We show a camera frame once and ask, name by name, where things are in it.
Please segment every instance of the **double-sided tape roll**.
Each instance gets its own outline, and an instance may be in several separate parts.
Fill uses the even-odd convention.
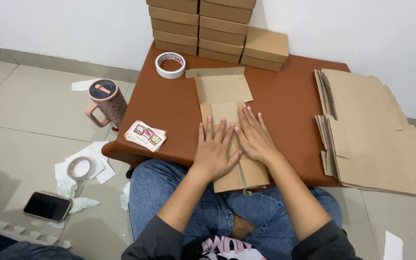
[[[166,60],[173,60],[177,61],[181,64],[181,68],[175,71],[167,71],[160,67],[161,63]],[[185,60],[184,58],[174,52],[165,52],[160,54],[157,59],[155,60],[155,67],[157,68],[158,74],[164,77],[165,79],[177,79],[185,72]]]
[[[86,174],[78,176],[76,174],[75,167],[79,162],[84,161],[84,160],[89,162],[89,170]],[[79,157],[76,157],[75,159],[73,159],[68,164],[68,167],[66,168],[66,174],[70,178],[72,178],[73,180],[77,180],[77,181],[78,180],[86,180],[94,173],[95,170],[96,170],[96,163],[95,163],[95,160],[93,158],[86,157],[86,156],[79,156]]]

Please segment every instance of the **brown leather table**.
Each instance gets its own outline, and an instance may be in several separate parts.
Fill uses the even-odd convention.
[[[197,130],[202,117],[194,79],[185,75],[165,79],[157,74],[155,59],[163,50],[153,43],[142,66],[124,115],[118,137],[102,148],[104,156],[136,167],[150,158],[160,158],[190,167],[197,146]],[[245,65],[183,55],[186,69],[245,67],[245,78],[255,113],[261,112],[274,142],[308,186],[341,186],[324,174],[320,151],[324,150],[315,115],[322,114],[314,69],[350,71],[344,63],[328,62],[290,55],[280,72]],[[124,133],[136,121],[166,131],[160,150],[124,139]]]

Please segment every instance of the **person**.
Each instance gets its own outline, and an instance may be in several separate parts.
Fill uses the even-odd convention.
[[[226,119],[213,133],[208,117],[198,130],[190,169],[152,159],[140,164],[130,184],[130,220],[135,242],[122,260],[360,259],[343,232],[338,202],[318,187],[306,187],[277,150],[263,121],[239,108],[240,126]],[[228,158],[233,134],[242,150]],[[275,188],[250,197],[214,193],[212,181],[226,175],[243,152],[262,162]]]

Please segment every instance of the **stack of cards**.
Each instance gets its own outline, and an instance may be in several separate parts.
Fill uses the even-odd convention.
[[[128,141],[140,144],[152,152],[157,152],[161,144],[165,141],[166,131],[155,129],[137,120],[124,134]]]

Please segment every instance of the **right hand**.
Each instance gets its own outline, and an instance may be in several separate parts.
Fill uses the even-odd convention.
[[[261,113],[256,119],[251,107],[243,105],[239,108],[239,119],[241,129],[236,126],[234,130],[246,154],[266,165],[274,158],[283,158],[274,145]]]

